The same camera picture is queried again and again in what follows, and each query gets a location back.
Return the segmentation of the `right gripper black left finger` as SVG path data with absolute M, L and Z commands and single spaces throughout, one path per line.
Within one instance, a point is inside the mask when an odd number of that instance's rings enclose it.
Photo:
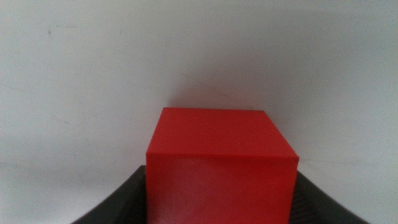
M 146 167 L 140 166 L 117 190 L 73 224 L 145 224 Z

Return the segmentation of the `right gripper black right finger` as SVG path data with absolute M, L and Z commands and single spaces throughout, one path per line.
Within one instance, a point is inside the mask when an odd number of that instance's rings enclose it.
M 301 172 L 293 197 L 293 224 L 368 224 L 333 200 Z

